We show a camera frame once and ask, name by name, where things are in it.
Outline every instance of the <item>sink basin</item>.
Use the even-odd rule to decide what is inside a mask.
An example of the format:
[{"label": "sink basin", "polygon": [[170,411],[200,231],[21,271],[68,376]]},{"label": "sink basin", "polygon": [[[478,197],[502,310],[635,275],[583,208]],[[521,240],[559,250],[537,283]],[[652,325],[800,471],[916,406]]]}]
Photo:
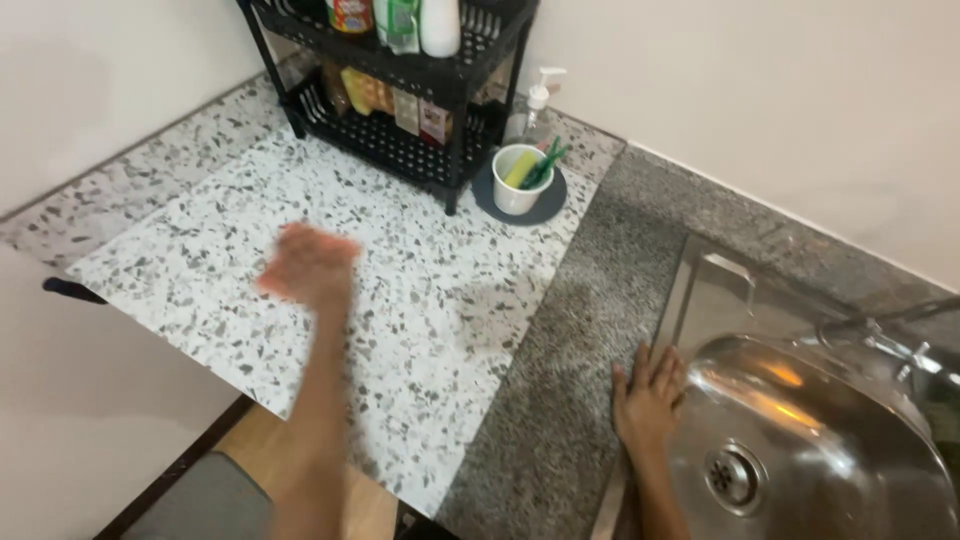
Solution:
[{"label": "sink basin", "polygon": [[[689,368],[669,450],[695,540],[960,538],[917,408],[889,376],[788,339],[850,314],[687,240],[653,355],[675,345]],[[641,538],[636,497],[621,454],[591,540]]]},{"label": "sink basin", "polygon": [[784,349],[725,336],[690,361],[670,466],[693,537],[956,538],[924,437]]}]

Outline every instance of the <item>black metal rack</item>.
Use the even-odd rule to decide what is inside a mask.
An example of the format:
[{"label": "black metal rack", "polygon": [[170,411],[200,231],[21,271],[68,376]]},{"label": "black metal rack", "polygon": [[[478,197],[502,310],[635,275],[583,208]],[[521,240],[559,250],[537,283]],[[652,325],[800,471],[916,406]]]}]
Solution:
[{"label": "black metal rack", "polygon": [[[333,30],[324,0],[237,0],[276,86],[280,104],[298,138],[318,136],[411,184],[443,196],[453,215],[464,184],[473,178],[491,148],[503,138],[506,116],[538,0],[467,0],[461,3],[460,52],[453,58],[394,55],[375,32],[347,39]],[[453,135],[438,148],[400,129],[392,116],[353,110],[332,112],[322,72],[314,70],[286,88],[267,48],[260,24],[270,32],[321,52],[384,83],[426,99],[453,115]],[[471,98],[511,53],[514,65],[506,103],[474,105]]]}]

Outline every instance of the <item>blurred hand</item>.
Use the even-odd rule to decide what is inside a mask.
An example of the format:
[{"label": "blurred hand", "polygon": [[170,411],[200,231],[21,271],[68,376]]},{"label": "blurred hand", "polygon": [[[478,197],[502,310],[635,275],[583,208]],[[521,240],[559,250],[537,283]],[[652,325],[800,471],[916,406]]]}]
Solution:
[{"label": "blurred hand", "polygon": [[314,311],[349,304],[353,288],[353,242],[292,223],[277,241],[276,257],[261,286],[304,304]]},{"label": "blurred hand", "polygon": [[641,343],[634,358],[633,387],[627,374],[613,366],[613,425],[636,461],[659,456],[676,426],[686,369],[674,347],[668,347],[651,375],[650,349]]}]

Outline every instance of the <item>drain strainer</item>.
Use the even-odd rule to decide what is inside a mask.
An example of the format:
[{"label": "drain strainer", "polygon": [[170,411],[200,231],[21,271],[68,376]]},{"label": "drain strainer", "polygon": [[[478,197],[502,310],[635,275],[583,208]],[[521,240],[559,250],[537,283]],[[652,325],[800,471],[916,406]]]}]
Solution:
[{"label": "drain strainer", "polygon": [[738,516],[757,509],[767,483],[766,471],[756,456],[735,443],[707,454],[704,478],[720,505]]}]

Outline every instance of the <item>soap dispenser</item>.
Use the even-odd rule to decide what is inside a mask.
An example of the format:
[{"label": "soap dispenser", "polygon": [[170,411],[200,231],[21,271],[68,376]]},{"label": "soap dispenser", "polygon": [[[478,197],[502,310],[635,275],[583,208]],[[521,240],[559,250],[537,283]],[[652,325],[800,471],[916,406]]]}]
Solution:
[{"label": "soap dispenser", "polygon": [[503,134],[504,146],[508,144],[530,144],[545,146],[553,138],[544,110],[550,100],[547,83],[551,76],[564,75],[561,67],[540,68],[540,82],[530,86],[527,101],[514,106],[507,119],[507,128]]}]

